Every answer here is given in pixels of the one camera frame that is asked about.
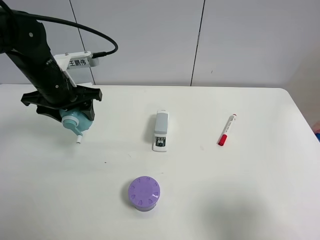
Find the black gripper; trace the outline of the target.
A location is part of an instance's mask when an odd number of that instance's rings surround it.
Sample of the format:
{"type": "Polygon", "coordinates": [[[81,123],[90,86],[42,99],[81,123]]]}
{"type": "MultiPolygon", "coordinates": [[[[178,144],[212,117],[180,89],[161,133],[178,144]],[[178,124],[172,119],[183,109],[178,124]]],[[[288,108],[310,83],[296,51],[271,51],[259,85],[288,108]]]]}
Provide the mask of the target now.
{"type": "Polygon", "coordinates": [[[68,109],[80,105],[80,112],[90,121],[95,119],[93,100],[102,100],[102,91],[84,86],[73,86],[68,77],[53,59],[40,65],[28,63],[21,71],[36,88],[25,93],[21,102],[29,106],[37,105],[36,113],[50,117],[59,123],[62,117],[58,109],[68,109]]]}

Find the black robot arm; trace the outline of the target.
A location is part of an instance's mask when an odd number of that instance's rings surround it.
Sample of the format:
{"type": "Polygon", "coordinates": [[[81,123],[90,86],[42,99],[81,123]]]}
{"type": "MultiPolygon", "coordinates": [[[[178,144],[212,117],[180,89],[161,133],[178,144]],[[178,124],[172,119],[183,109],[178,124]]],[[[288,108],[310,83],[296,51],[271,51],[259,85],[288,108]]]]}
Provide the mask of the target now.
{"type": "Polygon", "coordinates": [[[35,19],[0,11],[0,52],[5,53],[36,88],[25,93],[21,102],[36,105],[36,112],[62,121],[60,112],[78,110],[90,121],[95,119],[93,101],[102,92],[76,85],[58,65],[47,43],[42,23],[35,19]]]}

